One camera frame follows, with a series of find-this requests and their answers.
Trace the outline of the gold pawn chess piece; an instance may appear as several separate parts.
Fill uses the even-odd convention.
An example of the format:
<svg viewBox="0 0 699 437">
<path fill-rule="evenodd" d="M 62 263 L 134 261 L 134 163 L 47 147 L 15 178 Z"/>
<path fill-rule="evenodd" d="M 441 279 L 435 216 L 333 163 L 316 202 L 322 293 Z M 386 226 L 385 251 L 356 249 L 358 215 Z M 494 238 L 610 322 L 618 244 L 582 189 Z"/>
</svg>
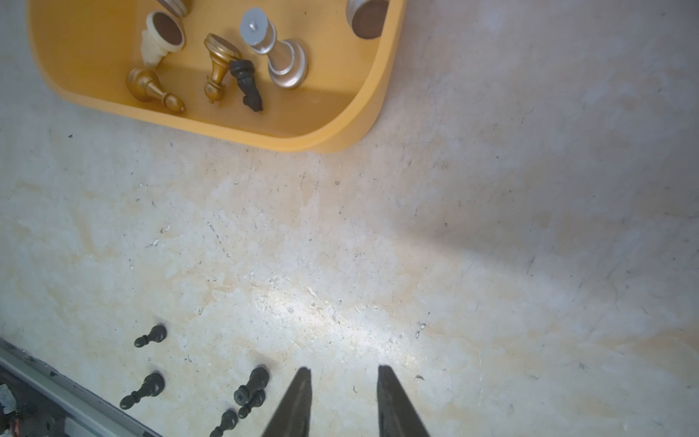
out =
<svg viewBox="0 0 699 437">
<path fill-rule="evenodd" d="M 229 73 L 230 64 L 242 58 L 242 54 L 235 45 L 213 33 L 206 36 L 204 45 L 212 63 L 211 74 L 204 87 L 205 95 L 210 103 L 216 103 L 224 97 L 223 81 Z"/>
<path fill-rule="evenodd" d="M 134 67 L 126 78 L 130 94 L 141 102 L 158 100 L 168 111 L 182 114 L 186 110 L 183 100 L 163 89 L 158 75 L 151 69 Z"/>
</svg>

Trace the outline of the cream knight chess piece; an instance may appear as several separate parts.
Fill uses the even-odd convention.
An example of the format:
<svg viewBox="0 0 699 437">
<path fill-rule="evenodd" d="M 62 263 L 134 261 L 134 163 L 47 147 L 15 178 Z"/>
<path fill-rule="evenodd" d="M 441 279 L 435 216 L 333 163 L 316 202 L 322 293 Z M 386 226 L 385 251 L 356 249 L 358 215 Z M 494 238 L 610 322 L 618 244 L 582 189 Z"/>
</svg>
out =
<svg viewBox="0 0 699 437">
<path fill-rule="evenodd" d="M 186 38 L 180 24 L 169 14 L 155 11 L 146 19 L 140 53 L 146 67 L 156 67 L 165 56 L 183 49 Z"/>
</svg>

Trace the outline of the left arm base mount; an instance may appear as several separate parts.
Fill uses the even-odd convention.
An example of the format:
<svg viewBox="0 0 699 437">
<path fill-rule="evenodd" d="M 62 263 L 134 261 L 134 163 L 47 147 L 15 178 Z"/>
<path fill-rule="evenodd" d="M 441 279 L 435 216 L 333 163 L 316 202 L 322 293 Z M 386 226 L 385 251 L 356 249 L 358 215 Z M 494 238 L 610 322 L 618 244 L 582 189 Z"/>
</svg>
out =
<svg viewBox="0 0 699 437">
<path fill-rule="evenodd" d="M 55 402 L 1 368 L 2 436 L 65 436 L 66 418 Z"/>
</svg>

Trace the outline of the silver queen chess piece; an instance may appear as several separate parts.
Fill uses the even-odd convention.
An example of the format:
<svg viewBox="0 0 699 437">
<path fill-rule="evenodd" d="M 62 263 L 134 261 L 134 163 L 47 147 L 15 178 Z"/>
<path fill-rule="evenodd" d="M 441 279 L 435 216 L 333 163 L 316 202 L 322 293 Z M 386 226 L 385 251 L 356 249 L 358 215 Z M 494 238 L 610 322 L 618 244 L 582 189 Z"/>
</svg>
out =
<svg viewBox="0 0 699 437">
<path fill-rule="evenodd" d="M 346 19 L 353 33 L 363 39 L 381 36 L 389 4 L 388 0 L 349 0 Z"/>
</svg>

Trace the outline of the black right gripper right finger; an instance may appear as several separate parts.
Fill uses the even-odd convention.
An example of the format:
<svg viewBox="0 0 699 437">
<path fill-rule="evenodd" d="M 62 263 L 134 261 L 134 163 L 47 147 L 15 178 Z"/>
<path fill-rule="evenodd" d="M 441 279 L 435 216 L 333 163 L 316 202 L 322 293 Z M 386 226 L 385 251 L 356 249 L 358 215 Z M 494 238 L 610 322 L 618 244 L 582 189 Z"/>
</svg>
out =
<svg viewBox="0 0 699 437">
<path fill-rule="evenodd" d="M 380 437 L 430 436 L 391 366 L 379 366 L 377 401 Z"/>
</svg>

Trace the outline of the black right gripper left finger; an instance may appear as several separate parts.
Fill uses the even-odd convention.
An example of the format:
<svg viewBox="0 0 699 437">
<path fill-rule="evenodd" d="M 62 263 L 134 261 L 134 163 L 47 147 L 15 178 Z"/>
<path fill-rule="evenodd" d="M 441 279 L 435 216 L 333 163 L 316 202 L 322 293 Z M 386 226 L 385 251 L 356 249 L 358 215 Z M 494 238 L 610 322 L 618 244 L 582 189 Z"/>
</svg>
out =
<svg viewBox="0 0 699 437">
<path fill-rule="evenodd" d="M 261 436 L 308 437 L 311 427 L 311 404 L 311 370 L 301 367 Z"/>
</svg>

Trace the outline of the silver rook chess piece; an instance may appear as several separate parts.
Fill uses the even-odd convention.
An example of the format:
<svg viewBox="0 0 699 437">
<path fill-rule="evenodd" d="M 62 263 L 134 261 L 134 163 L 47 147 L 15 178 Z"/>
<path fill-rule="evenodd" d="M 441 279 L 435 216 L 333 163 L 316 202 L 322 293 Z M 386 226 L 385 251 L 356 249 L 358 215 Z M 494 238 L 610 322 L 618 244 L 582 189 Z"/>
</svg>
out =
<svg viewBox="0 0 699 437">
<path fill-rule="evenodd" d="M 300 42 L 279 40 L 275 25 L 265 12 L 252 7 L 244 13 L 240 34 L 255 53 L 266 56 L 271 81 L 278 87 L 299 87 L 308 73 L 308 57 Z"/>
</svg>

